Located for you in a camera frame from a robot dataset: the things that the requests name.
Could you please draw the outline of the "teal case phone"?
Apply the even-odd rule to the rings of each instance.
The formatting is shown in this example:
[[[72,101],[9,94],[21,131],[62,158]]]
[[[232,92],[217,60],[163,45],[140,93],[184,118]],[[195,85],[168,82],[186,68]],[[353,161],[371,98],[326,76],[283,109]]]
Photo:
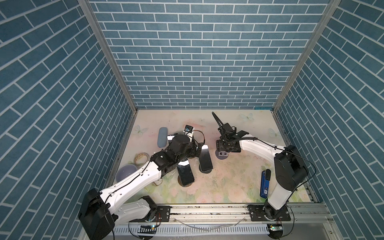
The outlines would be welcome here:
[[[201,149],[201,153],[199,156],[199,163],[202,165],[203,169],[213,168],[209,147],[207,145],[203,145]]]

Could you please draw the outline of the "black phone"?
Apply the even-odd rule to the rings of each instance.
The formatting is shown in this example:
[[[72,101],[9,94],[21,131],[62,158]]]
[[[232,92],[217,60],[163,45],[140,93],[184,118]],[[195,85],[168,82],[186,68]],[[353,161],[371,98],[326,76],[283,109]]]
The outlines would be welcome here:
[[[188,160],[179,162],[177,165],[178,170],[178,181],[182,187],[189,187],[195,182],[195,178]]]

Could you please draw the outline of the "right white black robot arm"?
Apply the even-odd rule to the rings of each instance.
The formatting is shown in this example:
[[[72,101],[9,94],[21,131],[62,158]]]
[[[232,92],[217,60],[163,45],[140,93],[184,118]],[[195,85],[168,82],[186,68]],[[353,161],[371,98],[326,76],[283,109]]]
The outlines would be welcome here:
[[[261,212],[265,219],[277,220],[287,212],[288,200],[309,174],[306,159],[299,155],[298,149],[293,145],[287,147],[272,145],[246,131],[238,132],[236,127],[224,124],[215,113],[212,115],[219,125],[218,131],[221,134],[220,139],[216,141],[217,151],[220,154],[248,151],[274,164],[277,184],[268,194]]]

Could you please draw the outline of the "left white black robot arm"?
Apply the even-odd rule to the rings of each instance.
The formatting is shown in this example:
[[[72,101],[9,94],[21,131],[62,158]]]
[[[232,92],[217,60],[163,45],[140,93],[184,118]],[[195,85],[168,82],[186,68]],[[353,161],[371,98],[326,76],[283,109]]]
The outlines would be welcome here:
[[[122,181],[101,191],[89,190],[83,198],[78,218],[91,240],[102,240],[118,223],[150,216],[156,204],[144,197],[126,204],[133,195],[147,185],[176,169],[180,162],[197,158],[207,150],[205,143],[195,143],[189,135],[173,135],[169,145],[153,154],[149,162]]]

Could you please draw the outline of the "grey right phone stand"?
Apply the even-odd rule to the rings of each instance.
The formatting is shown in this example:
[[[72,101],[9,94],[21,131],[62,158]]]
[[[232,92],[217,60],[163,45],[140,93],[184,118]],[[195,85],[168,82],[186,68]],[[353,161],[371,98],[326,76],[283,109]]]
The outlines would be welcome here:
[[[226,152],[226,151],[219,151],[219,150],[216,150],[216,151],[215,151],[215,155],[216,155],[216,157],[217,157],[219,160],[225,160],[225,159],[228,158],[229,153]]]

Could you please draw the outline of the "middle round phone stand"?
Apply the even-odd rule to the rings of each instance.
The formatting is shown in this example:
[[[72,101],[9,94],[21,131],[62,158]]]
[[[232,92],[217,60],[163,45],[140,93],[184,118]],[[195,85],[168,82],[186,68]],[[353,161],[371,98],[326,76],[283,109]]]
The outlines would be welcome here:
[[[199,165],[199,171],[200,171],[201,173],[203,173],[203,174],[209,174],[209,173],[212,172],[212,170],[213,170],[213,168],[210,168],[210,169],[203,169],[203,168],[202,168],[202,165]]]

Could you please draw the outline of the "grey glasses case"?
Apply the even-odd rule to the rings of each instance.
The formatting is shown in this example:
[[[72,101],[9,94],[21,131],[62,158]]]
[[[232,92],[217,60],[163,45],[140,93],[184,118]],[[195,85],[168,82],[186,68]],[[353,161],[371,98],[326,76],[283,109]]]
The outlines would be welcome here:
[[[159,148],[164,148],[168,142],[168,128],[161,127],[158,132],[157,145]]]

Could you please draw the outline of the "clear tape roll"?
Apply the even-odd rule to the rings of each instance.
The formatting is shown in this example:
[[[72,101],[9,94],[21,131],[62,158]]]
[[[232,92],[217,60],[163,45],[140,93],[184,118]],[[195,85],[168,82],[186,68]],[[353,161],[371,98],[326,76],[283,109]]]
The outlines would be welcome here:
[[[154,181],[154,182],[153,182],[153,185],[156,186],[156,187],[158,187],[158,186],[160,186],[162,183],[163,183],[163,179],[160,178],[160,179]]]

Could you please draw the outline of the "blue black rectangular device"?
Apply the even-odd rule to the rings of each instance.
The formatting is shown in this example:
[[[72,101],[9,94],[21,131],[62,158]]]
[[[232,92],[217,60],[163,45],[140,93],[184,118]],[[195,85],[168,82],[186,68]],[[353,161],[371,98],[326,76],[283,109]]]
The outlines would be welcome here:
[[[267,199],[269,194],[269,185],[271,180],[271,170],[266,169],[262,171],[260,197]]]

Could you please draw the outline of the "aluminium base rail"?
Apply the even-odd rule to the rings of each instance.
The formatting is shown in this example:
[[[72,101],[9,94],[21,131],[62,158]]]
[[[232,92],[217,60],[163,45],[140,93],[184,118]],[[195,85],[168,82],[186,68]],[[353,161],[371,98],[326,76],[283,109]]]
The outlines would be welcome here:
[[[342,238],[329,210],[321,203],[288,204],[275,220],[266,217],[262,204],[151,206],[144,200],[123,205],[115,214],[105,206],[81,209],[79,217],[91,240],[219,235],[260,235],[268,240]]]

